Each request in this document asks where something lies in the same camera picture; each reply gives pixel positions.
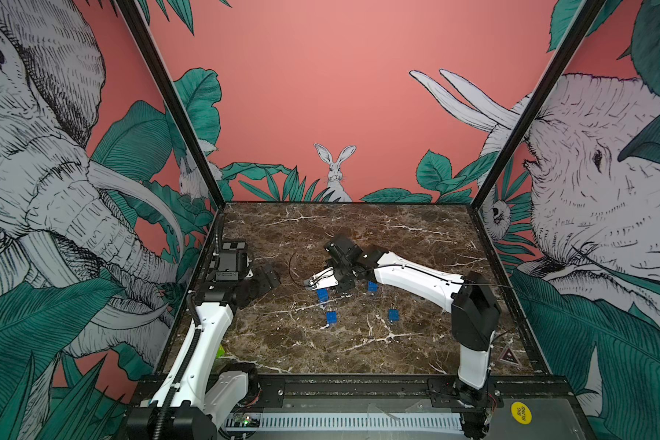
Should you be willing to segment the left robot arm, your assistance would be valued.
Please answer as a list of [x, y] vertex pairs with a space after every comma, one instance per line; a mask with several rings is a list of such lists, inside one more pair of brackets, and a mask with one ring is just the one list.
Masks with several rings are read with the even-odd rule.
[[236, 276], [216, 274], [191, 291], [186, 303], [192, 322], [183, 345], [159, 390], [147, 405], [131, 410], [123, 437], [216, 439], [236, 406], [255, 401], [260, 385], [249, 364], [223, 373], [211, 389], [207, 384], [235, 313], [280, 284], [279, 273], [267, 264]]

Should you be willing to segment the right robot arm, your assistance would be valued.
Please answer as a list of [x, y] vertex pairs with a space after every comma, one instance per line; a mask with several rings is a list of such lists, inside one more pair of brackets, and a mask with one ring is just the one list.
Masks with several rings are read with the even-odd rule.
[[329, 256], [326, 267], [304, 281], [306, 289], [344, 293], [357, 280], [366, 280], [402, 289], [439, 306], [451, 315], [451, 335], [459, 344], [458, 378], [450, 394], [467, 408], [493, 405], [488, 379], [502, 310], [480, 273], [438, 271], [384, 247], [364, 250], [342, 235], [327, 242], [324, 250]]

